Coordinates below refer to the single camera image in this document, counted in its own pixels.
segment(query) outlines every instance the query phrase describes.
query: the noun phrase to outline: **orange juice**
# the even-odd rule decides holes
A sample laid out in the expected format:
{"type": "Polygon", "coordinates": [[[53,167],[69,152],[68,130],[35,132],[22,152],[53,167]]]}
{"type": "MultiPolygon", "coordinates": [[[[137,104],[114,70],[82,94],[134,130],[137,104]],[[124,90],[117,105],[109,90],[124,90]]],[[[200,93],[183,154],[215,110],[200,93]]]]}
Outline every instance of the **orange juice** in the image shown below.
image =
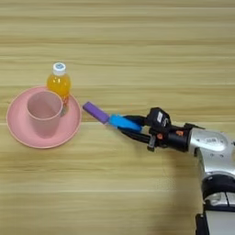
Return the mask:
{"type": "Polygon", "coordinates": [[[53,64],[53,73],[49,76],[47,82],[48,89],[55,92],[62,98],[64,115],[68,110],[71,81],[69,75],[66,73],[66,66],[62,62],[53,64]]]}

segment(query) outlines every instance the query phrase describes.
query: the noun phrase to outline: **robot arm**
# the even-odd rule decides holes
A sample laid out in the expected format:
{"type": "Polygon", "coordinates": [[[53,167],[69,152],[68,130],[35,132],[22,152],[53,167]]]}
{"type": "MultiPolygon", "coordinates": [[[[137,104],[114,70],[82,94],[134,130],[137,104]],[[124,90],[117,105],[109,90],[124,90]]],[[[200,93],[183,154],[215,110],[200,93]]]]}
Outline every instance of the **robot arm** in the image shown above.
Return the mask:
{"type": "Polygon", "coordinates": [[[152,108],[147,117],[125,116],[141,126],[149,126],[149,134],[120,129],[128,137],[156,147],[189,152],[198,158],[203,213],[196,215],[196,235],[235,234],[235,164],[232,160],[234,141],[221,132],[209,131],[186,123],[172,125],[162,109],[152,108]]]}

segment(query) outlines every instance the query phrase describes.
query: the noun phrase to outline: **orange component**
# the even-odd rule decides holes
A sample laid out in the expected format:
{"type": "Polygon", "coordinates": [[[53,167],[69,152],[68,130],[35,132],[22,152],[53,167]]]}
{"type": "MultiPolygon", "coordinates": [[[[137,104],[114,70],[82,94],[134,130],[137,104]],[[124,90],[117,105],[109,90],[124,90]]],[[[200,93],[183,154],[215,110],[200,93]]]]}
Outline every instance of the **orange component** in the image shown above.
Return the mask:
{"type": "Polygon", "coordinates": [[[177,130],[177,131],[176,131],[176,134],[177,134],[178,136],[184,136],[184,132],[181,131],[181,130],[177,130]]]}
{"type": "Polygon", "coordinates": [[[157,139],[158,139],[158,140],[162,140],[162,139],[163,139],[163,135],[162,135],[162,134],[160,134],[160,133],[159,133],[159,134],[157,134],[157,139]]]}

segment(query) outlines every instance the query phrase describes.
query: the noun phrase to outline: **orange juice bottle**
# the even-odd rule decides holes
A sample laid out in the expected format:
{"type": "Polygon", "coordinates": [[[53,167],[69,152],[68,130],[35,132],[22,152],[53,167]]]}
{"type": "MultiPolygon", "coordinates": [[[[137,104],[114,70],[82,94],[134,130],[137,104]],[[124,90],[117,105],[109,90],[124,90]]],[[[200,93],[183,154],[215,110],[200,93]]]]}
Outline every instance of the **orange juice bottle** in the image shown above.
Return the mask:
{"type": "Polygon", "coordinates": [[[55,92],[62,98],[63,110],[62,115],[68,111],[71,81],[66,73],[66,66],[62,62],[53,64],[53,73],[49,76],[47,82],[48,89],[55,92]]]}

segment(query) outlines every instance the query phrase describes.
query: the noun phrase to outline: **purple block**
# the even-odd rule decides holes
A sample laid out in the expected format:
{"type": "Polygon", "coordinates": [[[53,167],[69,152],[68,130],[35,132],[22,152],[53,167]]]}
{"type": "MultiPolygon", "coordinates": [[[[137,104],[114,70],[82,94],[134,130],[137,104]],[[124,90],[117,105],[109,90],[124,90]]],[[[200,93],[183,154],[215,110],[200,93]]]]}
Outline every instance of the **purple block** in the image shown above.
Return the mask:
{"type": "Polygon", "coordinates": [[[109,120],[109,115],[97,106],[93,105],[91,102],[85,103],[83,109],[103,124],[106,124],[109,120]]]}

